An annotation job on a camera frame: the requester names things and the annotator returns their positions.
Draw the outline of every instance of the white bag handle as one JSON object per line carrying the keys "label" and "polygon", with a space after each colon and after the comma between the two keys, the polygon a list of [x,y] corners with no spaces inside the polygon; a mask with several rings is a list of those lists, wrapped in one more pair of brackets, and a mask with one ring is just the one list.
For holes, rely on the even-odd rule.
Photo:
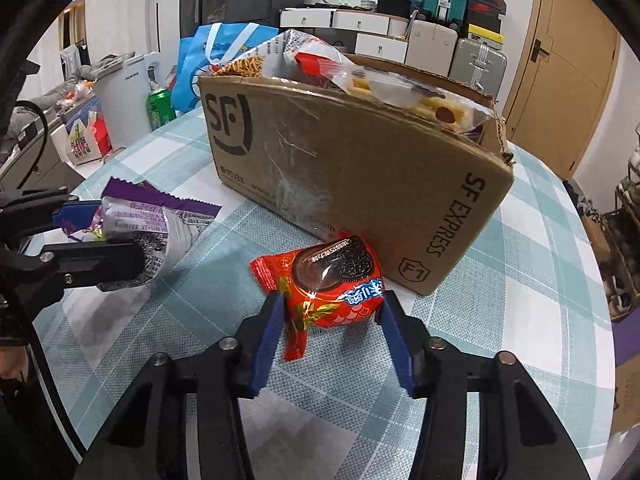
{"label": "white bag handle", "polygon": [[[216,36],[218,35],[221,26],[221,23],[214,23],[213,25],[211,25],[211,30],[209,31],[209,35],[207,36],[207,44],[204,49],[204,55],[206,56],[207,61],[209,61],[211,64],[214,64],[213,60],[211,59],[211,51],[213,50],[213,44],[216,41]],[[233,40],[233,43],[231,43],[229,50],[225,52],[224,56],[222,56],[222,58],[220,59],[220,62],[217,62],[216,64],[225,66],[226,63],[231,61],[240,51],[246,41],[255,32],[255,29],[258,27],[259,25],[257,23],[247,23],[242,32],[240,32],[235,40]]]}

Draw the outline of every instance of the blue tote bag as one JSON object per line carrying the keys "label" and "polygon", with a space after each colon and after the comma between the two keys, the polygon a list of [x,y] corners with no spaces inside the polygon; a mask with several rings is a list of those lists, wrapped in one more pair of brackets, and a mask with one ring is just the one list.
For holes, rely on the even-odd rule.
{"label": "blue tote bag", "polygon": [[193,38],[180,40],[177,78],[172,90],[176,110],[188,112],[200,101],[198,76],[224,66],[243,52],[278,34],[278,29],[257,23],[214,23],[196,30]]}

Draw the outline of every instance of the sf express box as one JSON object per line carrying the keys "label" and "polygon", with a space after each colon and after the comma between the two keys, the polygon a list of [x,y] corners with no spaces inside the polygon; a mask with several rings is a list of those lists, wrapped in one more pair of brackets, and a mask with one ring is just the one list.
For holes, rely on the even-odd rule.
{"label": "sf express box", "polygon": [[[447,78],[361,56],[495,108]],[[385,276],[431,294],[513,183],[504,121],[480,144],[400,108],[279,79],[201,76],[213,159],[227,186],[332,240],[363,235]]]}

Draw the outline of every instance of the white drawer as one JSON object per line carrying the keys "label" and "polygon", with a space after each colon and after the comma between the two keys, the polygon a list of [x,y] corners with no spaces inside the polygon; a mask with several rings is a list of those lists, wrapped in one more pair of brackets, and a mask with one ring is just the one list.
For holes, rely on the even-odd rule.
{"label": "white drawer", "polygon": [[331,27],[333,9],[291,9],[280,13],[280,26],[286,27]]}
{"label": "white drawer", "polygon": [[392,40],[391,38],[382,38],[381,36],[370,36],[369,34],[358,34],[356,54],[404,63],[406,45],[406,41]]}
{"label": "white drawer", "polygon": [[351,12],[349,10],[336,10],[334,13],[334,28],[347,30],[359,30],[360,32],[372,32],[385,35],[389,28],[388,16],[374,12]]}

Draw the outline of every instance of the plaid tablecloth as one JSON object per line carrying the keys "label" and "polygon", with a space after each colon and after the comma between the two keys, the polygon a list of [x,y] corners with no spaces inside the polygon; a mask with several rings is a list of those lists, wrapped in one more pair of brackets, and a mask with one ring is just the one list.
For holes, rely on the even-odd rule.
{"label": "plaid tablecloth", "polygon": [[[614,397],[611,326],[598,267],[561,182],[535,157],[512,148],[513,188],[440,287],[430,296],[391,282],[387,288],[433,335],[460,350],[513,351],[596,478]],[[316,242],[220,183],[202,110],[137,142],[76,193],[99,197],[111,175],[147,179],[177,196],[220,204],[222,211],[164,280],[108,294],[73,290],[35,321],[87,446],[151,354],[201,352],[260,309],[264,294],[249,272],[251,259]],[[39,236],[30,252],[59,236]],[[281,342],[267,389],[242,401],[241,410],[258,480],[388,480],[408,475],[424,402],[400,389],[382,330],[371,321],[313,336],[295,362],[282,361]],[[470,396],[468,416],[464,471],[471,477],[477,396]],[[190,442],[195,422],[191,417]]]}

